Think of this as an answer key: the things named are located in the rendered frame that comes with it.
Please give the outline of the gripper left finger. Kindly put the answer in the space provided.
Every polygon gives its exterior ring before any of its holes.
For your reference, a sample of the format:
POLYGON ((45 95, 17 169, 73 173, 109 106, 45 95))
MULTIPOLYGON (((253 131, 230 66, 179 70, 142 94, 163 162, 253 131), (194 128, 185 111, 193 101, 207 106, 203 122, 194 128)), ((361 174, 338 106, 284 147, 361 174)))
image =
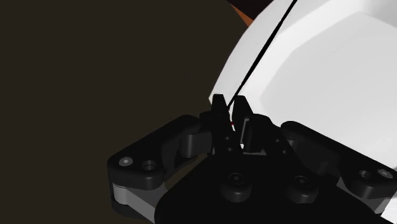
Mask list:
POLYGON ((229 148, 229 108, 224 95, 213 94, 209 111, 181 115, 111 155, 106 167, 113 210, 154 222, 158 203, 176 183, 174 176, 188 174, 205 158, 229 148))

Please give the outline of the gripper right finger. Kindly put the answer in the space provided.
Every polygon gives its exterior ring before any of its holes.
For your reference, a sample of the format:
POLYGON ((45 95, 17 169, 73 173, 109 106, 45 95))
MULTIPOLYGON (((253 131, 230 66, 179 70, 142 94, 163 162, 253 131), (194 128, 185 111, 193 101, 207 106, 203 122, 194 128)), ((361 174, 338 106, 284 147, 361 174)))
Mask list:
POLYGON ((293 155, 375 214, 397 207, 397 171, 392 168, 301 123, 276 126, 269 117, 253 113, 243 95, 234 98, 232 121, 245 152, 293 155))

